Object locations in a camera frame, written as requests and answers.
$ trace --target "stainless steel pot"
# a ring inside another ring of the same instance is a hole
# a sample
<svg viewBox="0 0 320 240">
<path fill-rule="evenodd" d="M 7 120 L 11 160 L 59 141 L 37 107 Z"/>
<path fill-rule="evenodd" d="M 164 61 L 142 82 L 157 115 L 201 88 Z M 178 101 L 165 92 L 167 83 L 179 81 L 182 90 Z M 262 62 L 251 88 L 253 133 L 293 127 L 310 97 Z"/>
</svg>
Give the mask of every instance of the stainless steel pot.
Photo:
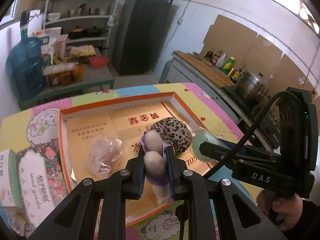
<svg viewBox="0 0 320 240">
<path fill-rule="evenodd" d="M 265 81 L 259 75 L 245 71 L 236 84 L 236 90 L 249 104 L 258 104 L 268 92 Z"/>
<path fill-rule="evenodd" d="M 68 18 L 82 16 L 83 15 L 83 11 L 84 11 L 84 8 L 78 8 L 78 9 L 75 9 L 75 10 L 68 10 L 67 11 Z"/>
<path fill-rule="evenodd" d="M 91 7 L 89 8 L 89 15 L 98 15 L 99 14 L 99 8 Z"/>
</svg>

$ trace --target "cartoon sheep print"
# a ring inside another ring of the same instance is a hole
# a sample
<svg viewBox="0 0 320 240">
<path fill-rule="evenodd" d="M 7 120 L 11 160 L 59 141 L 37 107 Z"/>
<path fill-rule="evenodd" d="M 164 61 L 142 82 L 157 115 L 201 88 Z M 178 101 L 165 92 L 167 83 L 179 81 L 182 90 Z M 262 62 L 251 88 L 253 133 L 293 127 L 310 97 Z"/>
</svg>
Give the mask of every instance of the cartoon sheep print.
<svg viewBox="0 0 320 240">
<path fill-rule="evenodd" d="M 59 111 L 60 109 L 51 107 L 35 115 L 27 127 L 28 141 L 36 145 L 57 139 Z"/>
<path fill-rule="evenodd" d="M 161 215 L 150 220 L 141 232 L 150 240 L 164 240 L 176 235 L 180 230 L 180 221 L 171 210 L 165 210 Z"/>
</svg>

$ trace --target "colorful tablecloth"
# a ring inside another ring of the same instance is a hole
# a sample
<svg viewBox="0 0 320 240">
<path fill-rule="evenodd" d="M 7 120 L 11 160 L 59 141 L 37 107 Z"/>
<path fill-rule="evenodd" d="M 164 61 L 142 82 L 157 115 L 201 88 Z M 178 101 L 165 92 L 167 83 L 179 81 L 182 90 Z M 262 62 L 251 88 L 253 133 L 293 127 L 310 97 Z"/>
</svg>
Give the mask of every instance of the colorful tablecloth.
<svg viewBox="0 0 320 240">
<path fill-rule="evenodd" d="M 2 120 L 0 129 L 0 151 L 12 149 L 19 152 L 27 147 L 39 143 L 54 142 L 58 145 L 58 113 L 62 108 L 84 105 L 92 102 L 108 100 L 132 95 L 176 92 L 190 109 L 201 119 L 203 124 L 213 135 L 221 135 L 223 139 L 238 142 L 243 136 L 236 124 L 228 115 L 194 83 L 158 84 L 138 86 L 117 90 L 107 90 L 89 93 L 72 98 L 50 102 L 36 106 Z M 231 171 L 226 167 L 219 170 L 211 179 L 219 181 L 222 178 L 231 179 L 252 200 L 256 199 L 260 189 L 231 178 Z M 179 238 L 179 221 L 174 211 L 180 202 L 169 208 L 152 214 L 149 218 L 138 221 L 126 228 L 127 239 L 130 240 L 163 240 Z"/>
</svg>

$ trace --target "purple cloth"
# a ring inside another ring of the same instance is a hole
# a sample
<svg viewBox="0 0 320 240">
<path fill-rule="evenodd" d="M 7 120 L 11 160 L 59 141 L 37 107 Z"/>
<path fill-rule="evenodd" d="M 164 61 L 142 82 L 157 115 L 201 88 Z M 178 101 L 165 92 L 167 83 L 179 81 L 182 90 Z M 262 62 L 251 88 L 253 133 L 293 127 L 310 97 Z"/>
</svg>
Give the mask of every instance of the purple cloth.
<svg viewBox="0 0 320 240">
<path fill-rule="evenodd" d="M 146 145 L 144 143 L 144 138 L 146 137 L 146 134 L 145 133 L 141 139 L 140 139 L 140 142 L 141 142 L 141 146 L 144 150 L 144 152 L 148 152 L 148 149 L 146 148 Z M 163 153 L 163 159 L 164 159 L 164 162 L 166 164 L 166 169 L 164 171 L 164 173 L 160 176 L 150 176 L 148 174 L 146 174 L 146 180 L 147 182 L 149 182 L 150 184 L 152 185 L 156 185 L 156 186 L 165 186 L 165 185 L 168 185 L 169 183 L 169 179 L 168 179 L 168 161 L 167 161 L 167 156 L 165 154 L 165 150 L 167 149 L 167 144 L 162 141 L 162 153 Z"/>
</svg>

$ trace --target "human hand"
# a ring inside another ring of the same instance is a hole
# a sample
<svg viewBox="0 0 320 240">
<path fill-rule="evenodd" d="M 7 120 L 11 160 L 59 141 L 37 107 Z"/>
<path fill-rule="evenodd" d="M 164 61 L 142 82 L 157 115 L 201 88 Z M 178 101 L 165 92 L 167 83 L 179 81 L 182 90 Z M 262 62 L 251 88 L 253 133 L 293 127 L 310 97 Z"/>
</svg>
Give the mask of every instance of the human hand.
<svg viewBox="0 0 320 240">
<path fill-rule="evenodd" d="M 302 214 L 302 198 L 295 194 L 292 198 L 278 197 L 272 202 L 272 209 L 277 213 L 284 214 L 284 221 L 278 227 L 281 231 L 286 231 L 293 228 L 300 219 Z M 259 209 L 269 217 L 267 195 L 262 190 L 257 196 L 257 204 Z"/>
</svg>

